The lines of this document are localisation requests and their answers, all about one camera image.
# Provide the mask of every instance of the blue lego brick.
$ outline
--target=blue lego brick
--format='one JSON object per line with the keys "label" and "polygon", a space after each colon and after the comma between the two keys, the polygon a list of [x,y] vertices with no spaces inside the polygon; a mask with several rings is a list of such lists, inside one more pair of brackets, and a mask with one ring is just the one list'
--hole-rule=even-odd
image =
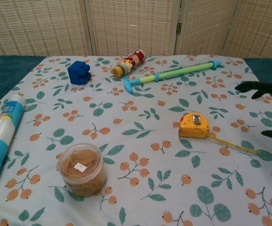
{"label": "blue lego brick", "polygon": [[91,79],[91,73],[89,73],[90,66],[82,61],[75,61],[68,67],[68,73],[71,84],[81,85],[87,84]]}

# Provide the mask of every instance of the tablecloth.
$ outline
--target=tablecloth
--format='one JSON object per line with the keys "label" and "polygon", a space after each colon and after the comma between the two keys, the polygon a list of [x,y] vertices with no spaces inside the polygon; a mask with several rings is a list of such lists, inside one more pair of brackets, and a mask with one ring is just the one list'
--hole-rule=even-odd
{"label": "tablecloth", "polygon": [[[0,171],[0,225],[272,225],[272,98],[234,87],[256,76],[240,58],[149,56],[129,78],[221,60],[215,70],[134,87],[110,70],[120,57],[45,58],[0,100],[20,94],[26,108]],[[90,65],[92,80],[72,85],[67,68]],[[217,138],[178,136],[181,116],[205,115]],[[90,198],[74,196],[56,170],[77,143],[98,146],[107,182]]]}

